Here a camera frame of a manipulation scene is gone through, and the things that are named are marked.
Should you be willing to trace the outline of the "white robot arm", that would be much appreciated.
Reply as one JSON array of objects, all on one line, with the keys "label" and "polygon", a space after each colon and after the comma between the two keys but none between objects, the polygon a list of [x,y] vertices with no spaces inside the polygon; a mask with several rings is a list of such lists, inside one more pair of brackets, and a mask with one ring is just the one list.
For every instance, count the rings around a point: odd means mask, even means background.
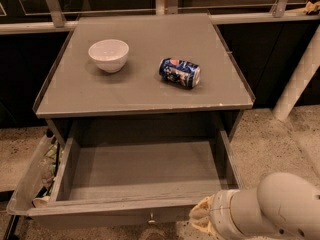
[{"label": "white robot arm", "polygon": [[320,190],[299,176],[273,173],[253,189],[221,190],[202,199],[189,221],[215,240],[320,240]]}]

